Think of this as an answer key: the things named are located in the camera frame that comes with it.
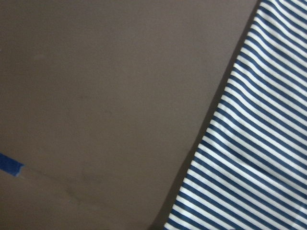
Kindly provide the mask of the navy white striped polo shirt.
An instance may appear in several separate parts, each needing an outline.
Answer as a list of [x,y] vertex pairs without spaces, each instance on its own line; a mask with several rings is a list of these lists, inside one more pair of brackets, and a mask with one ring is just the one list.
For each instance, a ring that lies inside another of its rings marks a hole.
[[164,225],[307,227],[307,3],[262,0]]

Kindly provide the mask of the blue tape strip crosswise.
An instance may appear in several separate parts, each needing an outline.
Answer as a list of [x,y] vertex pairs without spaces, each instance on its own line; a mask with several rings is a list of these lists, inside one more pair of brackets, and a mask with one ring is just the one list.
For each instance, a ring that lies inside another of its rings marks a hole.
[[24,164],[4,155],[0,154],[0,169],[14,177],[17,177],[24,167]]

